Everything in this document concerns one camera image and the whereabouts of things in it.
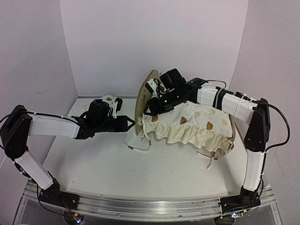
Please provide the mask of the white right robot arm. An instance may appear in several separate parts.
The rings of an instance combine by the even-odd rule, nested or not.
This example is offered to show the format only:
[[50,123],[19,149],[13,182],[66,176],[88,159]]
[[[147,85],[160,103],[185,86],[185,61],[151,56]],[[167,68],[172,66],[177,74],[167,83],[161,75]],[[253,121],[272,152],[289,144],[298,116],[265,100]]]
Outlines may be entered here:
[[[177,69],[155,76],[152,70],[142,84],[150,93],[144,113],[157,116],[171,111],[175,106],[187,101],[204,104],[218,109],[248,125],[244,135],[244,147],[247,152],[247,166],[240,194],[222,197],[219,205],[224,215],[240,213],[260,206],[263,191],[263,173],[266,154],[271,148],[283,146],[290,140],[290,126],[284,114],[264,98],[248,98],[240,92],[232,92],[211,84],[211,80],[194,78],[186,81]],[[270,136],[270,111],[276,110],[284,120],[287,138],[284,142],[267,145]]]

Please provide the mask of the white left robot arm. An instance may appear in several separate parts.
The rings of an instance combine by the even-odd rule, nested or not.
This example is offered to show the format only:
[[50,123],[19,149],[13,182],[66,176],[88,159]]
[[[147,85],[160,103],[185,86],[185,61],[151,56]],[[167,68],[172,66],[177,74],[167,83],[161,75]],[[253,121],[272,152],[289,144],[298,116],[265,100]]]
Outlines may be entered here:
[[47,136],[86,140],[97,133],[125,133],[135,125],[135,121],[127,115],[119,115],[121,108],[120,98],[112,102],[96,99],[79,116],[67,117],[32,112],[23,105],[17,105],[0,121],[2,149],[19,172],[35,183],[39,201],[57,206],[69,203],[75,209],[79,195],[61,189],[57,179],[30,150],[32,141]]

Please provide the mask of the large bear print cushion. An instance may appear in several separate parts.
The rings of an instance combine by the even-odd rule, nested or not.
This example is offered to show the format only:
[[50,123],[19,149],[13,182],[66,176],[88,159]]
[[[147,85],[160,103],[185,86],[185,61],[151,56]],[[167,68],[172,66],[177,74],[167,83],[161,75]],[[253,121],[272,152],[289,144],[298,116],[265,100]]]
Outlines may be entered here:
[[229,114],[213,107],[187,101],[167,113],[157,116],[145,115],[145,101],[136,102],[139,113],[133,131],[128,132],[125,144],[132,150],[148,151],[151,148],[150,134],[157,139],[166,139],[168,144],[192,144],[199,149],[198,155],[214,160],[225,158],[234,148],[234,122]]

